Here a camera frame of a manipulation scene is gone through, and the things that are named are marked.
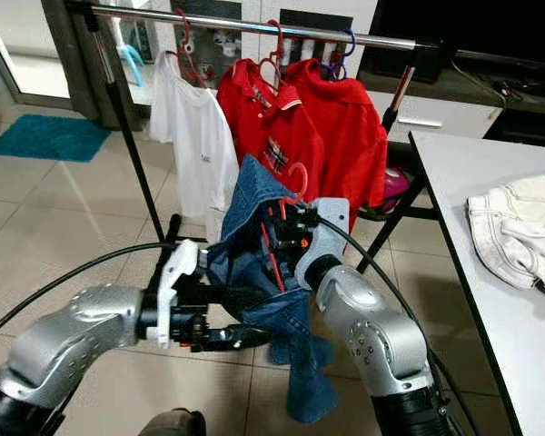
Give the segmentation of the red plastic clothes hanger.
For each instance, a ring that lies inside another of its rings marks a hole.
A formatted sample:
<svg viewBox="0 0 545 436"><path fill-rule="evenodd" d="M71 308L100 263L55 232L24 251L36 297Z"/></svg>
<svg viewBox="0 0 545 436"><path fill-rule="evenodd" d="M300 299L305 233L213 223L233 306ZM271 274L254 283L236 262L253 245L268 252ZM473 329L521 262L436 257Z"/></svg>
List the red plastic clothes hanger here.
<svg viewBox="0 0 545 436"><path fill-rule="evenodd" d="M191 32L191 24L188 21L188 16L186 16L186 13L178 7L173 8L173 13L181 17L183 24L180 45L178 45L177 47L176 54L180 55L184 59L186 66L188 66L188 69L186 69L185 72L192 75L193 78L196 79L196 83L198 83L199 86L205 88L205 90L209 90L209 83L207 83L206 80L203 79L202 72L198 69L196 63L193 60L193 56L191 55L194 49L194 44L193 42L191 42L193 32Z"/></svg>
<svg viewBox="0 0 545 436"><path fill-rule="evenodd" d="M267 220L267 204L270 201L284 201L286 206L306 206L304 195L309 187L307 170L302 163L291 163L288 169L269 170L264 163L256 163L257 174L260 175L262 193L267 198L257 203L254 213L257 242L264 267L264 277L270 282L271 296L285 294L296 287L296 266L278 261L270 250L270 222Z"/></svg>
<svg viewBox="0 0 545 436"><path fill-rule="evenodd" d="M262 67L265 66L265 64L268 64L272 67L272 80L265 80L265 83L267 83L270 88L274 91L278 91L278 87L283 84L282 79L282 70L281 70L281 61L284 58L284 49L283 49L283 42L284 42L284 32L283 32L283 25L280 24L276 20L276 18L269 18L267 20L267 25L269 26L276 26L276 42L275 47L273 50L270 50L270 53L267 55L267 57L264 57L261 59L259 63L257 63L257 70L259 70L260 74L262 73Z"/></svg>

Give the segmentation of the blue denim garment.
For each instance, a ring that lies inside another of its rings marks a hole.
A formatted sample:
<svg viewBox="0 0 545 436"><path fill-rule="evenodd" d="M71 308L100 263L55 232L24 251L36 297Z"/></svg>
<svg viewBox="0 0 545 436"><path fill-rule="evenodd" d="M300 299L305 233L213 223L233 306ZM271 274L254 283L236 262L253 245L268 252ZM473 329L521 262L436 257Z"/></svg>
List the blue denim garment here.
<svg viewBox="0 0 545 436"><path fill-rule="evenodd" d="M286 414L301 423L318 422L334 410L338 395L323 369L334 361L334 346L314 335L310 321L311 292L296 278L296 287L271 296L264 277L254 213L262 193L256 159L241 161L230 208L223 218L220 241L207 253L207 278L212 285L261 288L267 299L249 308L225 307L234 319L272 332L268 356L276 365L289 366Z"/></svg>

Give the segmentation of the purple clothes hanger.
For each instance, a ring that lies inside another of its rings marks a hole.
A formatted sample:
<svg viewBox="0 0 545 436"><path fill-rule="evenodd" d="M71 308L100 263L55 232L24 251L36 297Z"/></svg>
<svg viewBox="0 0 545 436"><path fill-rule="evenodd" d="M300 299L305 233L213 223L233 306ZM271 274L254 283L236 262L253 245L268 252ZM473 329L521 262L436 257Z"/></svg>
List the purple clothes hanger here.
<svg viewBox="0 0 545 436"><path fill-rule="evenodd" d="M344 29L344 33L348 34L351 41L344 43L342 49L334 47L332 50L322 50L322 60L320 61L320 78L327 82L341 82L348 78L348 70L346 67L346 58L354 54L357 46L356 34L351 28Z"/></svg>

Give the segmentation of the red polo shirt plaid patch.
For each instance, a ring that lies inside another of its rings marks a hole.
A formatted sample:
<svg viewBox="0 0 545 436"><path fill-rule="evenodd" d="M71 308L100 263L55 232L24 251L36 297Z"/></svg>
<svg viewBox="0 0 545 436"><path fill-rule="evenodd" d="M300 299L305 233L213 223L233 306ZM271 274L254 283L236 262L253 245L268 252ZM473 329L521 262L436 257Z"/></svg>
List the red polo shirt plaid patch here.
<svg viewBox="0 0 545 436"><path fill-rule="evenodd" d="M309 177L304 200L318 198L325 145L296 87L281 84L274 91L264 82L257 63L239 59L222 75L217 101L239 159L252 156L273 171L301 163Z"/></svg>

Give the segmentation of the white T-shirt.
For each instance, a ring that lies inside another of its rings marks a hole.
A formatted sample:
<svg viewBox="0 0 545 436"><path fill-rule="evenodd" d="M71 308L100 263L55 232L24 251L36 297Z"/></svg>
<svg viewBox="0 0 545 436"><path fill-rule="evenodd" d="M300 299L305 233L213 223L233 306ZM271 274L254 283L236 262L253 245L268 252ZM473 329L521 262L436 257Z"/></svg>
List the white T-shirt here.
<svg viewBox="0 0 545 436"><path fill-rule="evenodd" d="M149 134L173 146L178 214L203 219L206 240L220 241L239 163L223 109L209 88L181 75L173 53L156 58Z"/></svg>

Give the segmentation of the grey robot knee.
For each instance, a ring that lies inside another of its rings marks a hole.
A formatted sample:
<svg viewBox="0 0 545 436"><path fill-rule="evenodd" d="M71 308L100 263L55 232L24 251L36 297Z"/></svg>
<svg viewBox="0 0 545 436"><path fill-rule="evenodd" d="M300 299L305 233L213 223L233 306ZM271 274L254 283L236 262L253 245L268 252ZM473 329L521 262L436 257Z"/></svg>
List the grey robot knee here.
<svg viewBox="0 0 545 436"><path fill-rule="evenodd" d="M138 436L206 436L206 420L200 411L176 408L154 415Z"/></svg>

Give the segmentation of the plain red polo shirt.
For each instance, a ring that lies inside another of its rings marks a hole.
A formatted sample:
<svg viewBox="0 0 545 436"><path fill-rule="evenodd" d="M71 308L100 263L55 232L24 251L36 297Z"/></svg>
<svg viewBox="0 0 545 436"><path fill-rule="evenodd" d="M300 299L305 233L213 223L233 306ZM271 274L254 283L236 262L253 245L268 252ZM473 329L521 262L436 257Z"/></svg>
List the plain red polo shirt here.
<svg viewBox="0 0 545 436"><path fill-rule="evenodd" d="M383 203L386 132L371 97L355 79L322 78L314 59L289 65L284 78L299 99L289 145L305 167L306 199L347 199L352 229L357 209Z"/></svg>

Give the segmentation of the pink round object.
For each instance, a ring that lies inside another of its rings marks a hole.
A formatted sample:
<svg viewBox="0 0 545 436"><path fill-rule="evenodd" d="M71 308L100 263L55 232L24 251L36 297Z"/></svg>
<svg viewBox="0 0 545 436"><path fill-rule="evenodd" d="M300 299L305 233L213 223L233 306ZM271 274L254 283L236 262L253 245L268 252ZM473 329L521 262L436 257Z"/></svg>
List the pink round object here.
<svg viewBox="0 0 545 436"><path fill-rule="evenodd" d="M400 203L401 197L410 190L413 177L400 166L386 167L384 175L383 203L381 211L390 214Z"/></svg>

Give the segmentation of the white low cabinet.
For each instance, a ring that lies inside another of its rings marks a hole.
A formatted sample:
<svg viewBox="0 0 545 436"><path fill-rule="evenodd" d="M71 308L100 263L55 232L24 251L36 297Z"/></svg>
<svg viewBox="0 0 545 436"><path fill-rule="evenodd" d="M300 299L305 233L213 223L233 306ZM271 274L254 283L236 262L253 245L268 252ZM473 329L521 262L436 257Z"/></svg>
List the white low cabinet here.
<svg viewBox="0 0 545 436"><path fill-rule="evenodd" d="M389 137L407 142L412 132L545 146L545 98L527 93L500 98L471 83L454 86L446 95L421 94L413 84Z"/></svg>

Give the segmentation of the metal clothes rack black stand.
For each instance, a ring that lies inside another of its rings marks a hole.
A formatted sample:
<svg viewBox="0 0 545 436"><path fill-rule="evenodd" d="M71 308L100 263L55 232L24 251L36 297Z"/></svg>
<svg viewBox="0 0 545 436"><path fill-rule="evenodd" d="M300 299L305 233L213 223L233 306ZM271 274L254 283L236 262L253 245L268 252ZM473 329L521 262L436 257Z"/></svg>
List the metal clothes rack black stand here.
<svg viewBox="0 0 545 436"><path fill-rule="evenodd" d="M336 32L328 32L328 30L310 28L309 26L286 26L282 24L256 24L256 22L243 21L239 18L218 18L206 15L183 15L174 12L147 11L147 9L138 9L124 7L123 5L101 5L89 0L64 0L66 12L70 15L77 15L82 18L87 36L93 42L97 58L101 62L101 76L104 83L104 91L109 99L112 112L115 113L116 122L118 122L120 132L123 134L128 151L133 163L136 179L141 188L141 194L144 197L145 208L149 214L154 233L157 238L163 241L168 233L160 224L159 212L156 211L154 199L151 195L151 186L149 186L147 178L145 178L143 170L143 162L138 151L138 145L133 137L130 121L128 121L127 111L124 106L131 103L130 92L119 86L119 80L116 76L122 74L122 67L118 66L118 58L112 57L109 50L104 45L102 34L104 33L105 25L101 18L103 16L112 18L133 18L133 20L141 20L147 22L168 22L168 24L187 24L190 26L203 26L203 28L236 30L236 32L247 32L262 35L290 36L292 38L301 38L301 40L315 40L324 42L341 42L346 38L344 34ZM434 43L424 43L413 40L401 40L400 38L391 38L376 35L357 35L354 34L348 38L355 45L363 45L368 47L381 47L381 49L412 51L413 58L407 64L406 69L402 71L400 83L397 84L394 91L391 104L386 108L383 116L383 127L392 129L394 121L398 119L400 113L401 101L404 99L407 87L412 80L412 76L417 66L418 59L423 57L431 57L437 55L440 51L439 47ZM423 219L431 221L439 221L441 213L438 209L431 208L415 208L413 201L423 188L429 187L429 178L426 177L425 171L419 169L415 171L415 179L411 183L410 190L406 191L397 206L394 207L394 212L386 217L385 225L381 228L381 232L373 240L371 249L367 254L364 254L363 261L357 266L357 270L362 273L368 261L381 249L382 245L389 240L391 233L396 229L401 219L410 217L410 219Z"/></svg>

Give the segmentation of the white jeans grey stitching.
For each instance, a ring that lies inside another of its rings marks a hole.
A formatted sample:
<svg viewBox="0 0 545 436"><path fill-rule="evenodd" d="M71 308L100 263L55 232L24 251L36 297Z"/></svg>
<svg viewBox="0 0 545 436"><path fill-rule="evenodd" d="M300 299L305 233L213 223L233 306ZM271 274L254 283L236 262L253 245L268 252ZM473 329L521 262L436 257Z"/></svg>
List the white jeans grey stitching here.
<svg viewBox="0 0 545 436"><path fill-rule="evenodd" d="M465 211L473 248L490 273L545 293L545 173L473 195Z"/></svg>

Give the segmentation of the teal floor mat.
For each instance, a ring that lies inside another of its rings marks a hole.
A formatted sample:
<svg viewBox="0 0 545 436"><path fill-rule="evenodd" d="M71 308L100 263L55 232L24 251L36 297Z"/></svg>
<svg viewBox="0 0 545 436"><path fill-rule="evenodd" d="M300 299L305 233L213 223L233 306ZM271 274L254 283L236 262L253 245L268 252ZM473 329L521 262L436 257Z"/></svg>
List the teal floor mat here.
<svg viewBox="0 0 545 436"><path fill-rule="evenodd" d="M86 119L24 114L0 134L0 156L89 163L110 134Z"/></svg>

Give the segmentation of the grey curtain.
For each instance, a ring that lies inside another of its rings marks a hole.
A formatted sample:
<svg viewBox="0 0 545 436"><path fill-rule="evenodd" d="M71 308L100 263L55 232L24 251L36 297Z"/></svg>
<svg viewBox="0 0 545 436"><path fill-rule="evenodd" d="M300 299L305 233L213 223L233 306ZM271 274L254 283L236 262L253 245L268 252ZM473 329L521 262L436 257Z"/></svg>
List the grey curtain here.
<svg viewBox="0 0 545 436"><path fill-rule="evenodd" d="M68 0L41 0L74 111L106 128L118 128L109 78L124 84L124 71L105 17L70 11Z"/></svg>

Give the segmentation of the black television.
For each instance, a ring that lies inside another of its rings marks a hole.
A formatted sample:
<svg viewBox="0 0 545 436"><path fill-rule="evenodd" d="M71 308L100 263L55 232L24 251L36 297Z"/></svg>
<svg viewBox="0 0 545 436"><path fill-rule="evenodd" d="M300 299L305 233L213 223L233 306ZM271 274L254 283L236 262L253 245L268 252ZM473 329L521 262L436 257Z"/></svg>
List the black television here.
<svg viewBox="0 0 545 436"><path fill-rule="evenodd" d="M545 0L378 0L371 32L434 43L464 70L545 82Z"/></svg>

